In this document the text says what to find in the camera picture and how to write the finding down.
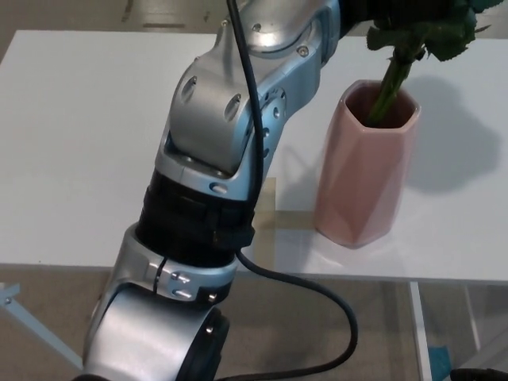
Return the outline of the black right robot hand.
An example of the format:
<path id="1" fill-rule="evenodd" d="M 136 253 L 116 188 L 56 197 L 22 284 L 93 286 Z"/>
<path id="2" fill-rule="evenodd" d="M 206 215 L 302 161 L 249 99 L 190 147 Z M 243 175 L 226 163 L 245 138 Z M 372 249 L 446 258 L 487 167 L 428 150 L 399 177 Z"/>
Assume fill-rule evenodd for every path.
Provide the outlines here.
<path id="1" fill-rule="evenodd" d="M 457 368 L 450 372 L 451 381 L 507 381 L 508 374 L 491 368 Z"/>

